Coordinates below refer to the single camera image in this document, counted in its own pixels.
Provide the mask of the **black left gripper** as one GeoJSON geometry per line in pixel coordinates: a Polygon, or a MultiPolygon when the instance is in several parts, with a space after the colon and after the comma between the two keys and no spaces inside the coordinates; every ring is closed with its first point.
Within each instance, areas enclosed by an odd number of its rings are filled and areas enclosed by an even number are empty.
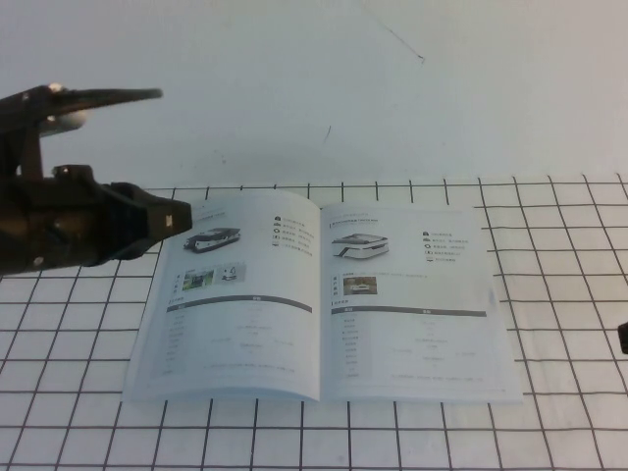
{"type": "Polygon", "coordinates": [[[189,203],[132,183],[102,187],[84,165],[54,169],[51,178],[1,181],[1,274],[132,260],[150,241],[190,230],[189,203]],[[105,221],[102,190],[109,222],[105,221]]]}

